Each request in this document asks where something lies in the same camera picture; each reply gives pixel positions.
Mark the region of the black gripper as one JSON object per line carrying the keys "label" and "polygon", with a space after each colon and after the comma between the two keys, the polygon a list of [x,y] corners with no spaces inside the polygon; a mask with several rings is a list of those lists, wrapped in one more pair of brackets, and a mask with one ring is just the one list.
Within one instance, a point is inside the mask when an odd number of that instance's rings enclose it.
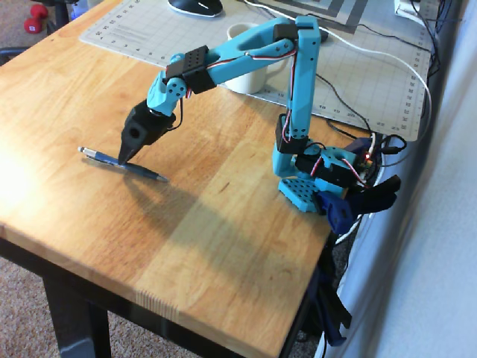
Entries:
{"label": "black gripper", "polygon": [[126,118],[121,132],[118,163],[131,163],[149,149],[162,135],[172,129],[176,116],[167,116],[151,109],[146,101],[137,104]]}

